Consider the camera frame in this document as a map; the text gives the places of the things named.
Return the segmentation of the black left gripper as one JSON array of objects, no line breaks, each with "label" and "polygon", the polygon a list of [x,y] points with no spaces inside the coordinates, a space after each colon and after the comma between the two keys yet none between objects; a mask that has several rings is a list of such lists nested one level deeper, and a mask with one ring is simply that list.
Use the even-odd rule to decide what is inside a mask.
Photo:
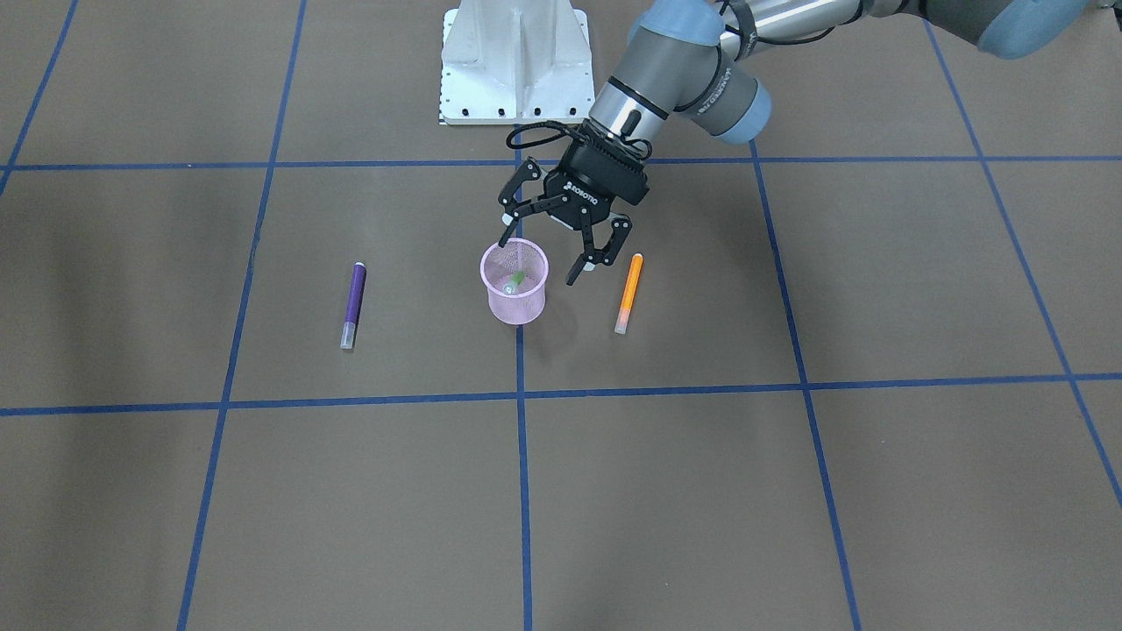
[{"label": "black left gripper", "polygon": [[[534,182],[543,185],[543,192],[522,199],[522,188]],[[508,244],[521,220],[546,213],[580,232],[582,252],[565,273],[565,285],[573,285],[583,271],[611,266],[628,240],[633,221],[629,216],[610,213],[614,200],[637,205],[647,194],[649,175],[641,161],[597,132],[573,131],[572,143],[546,176],[537,161],[523,161],[502,188],[498,203],[505,229],[497,246],[504,248]],[[611,231],[600,247],[594,243],[594,226],[604,221]]]}]

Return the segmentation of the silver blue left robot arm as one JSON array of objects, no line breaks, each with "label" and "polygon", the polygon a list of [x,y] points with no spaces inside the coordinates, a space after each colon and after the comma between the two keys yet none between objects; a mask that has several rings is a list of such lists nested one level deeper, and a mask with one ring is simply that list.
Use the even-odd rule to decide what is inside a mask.
[{"label": "silver blue left robot arm", "polygon": [[1022,60],[1057,39],[1086,9],[1083,1],[656,1],[629,28],[628,46],[580,124],[517,125],[550,129],[570,144],[557,167],[528,157],[502,188],[505,247],[530,216],[544,213],[581,236],[565,275],[611,266],[632,221],[616,201],[649,195],[645,164],[670,116],[741,146],[763,130],[772,97],[741,68],[758,48],[808,46],[864,20],[910,15],[997,60]]}]

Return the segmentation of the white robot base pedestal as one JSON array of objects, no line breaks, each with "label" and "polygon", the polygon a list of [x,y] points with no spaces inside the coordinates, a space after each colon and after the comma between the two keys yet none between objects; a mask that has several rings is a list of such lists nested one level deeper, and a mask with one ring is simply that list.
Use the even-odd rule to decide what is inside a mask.
[{"label": "white robot base pedestal", "polygon": [[442,18],[438,121],[581,124],[594,106],[588,16],[569,1],[461,1]]}]

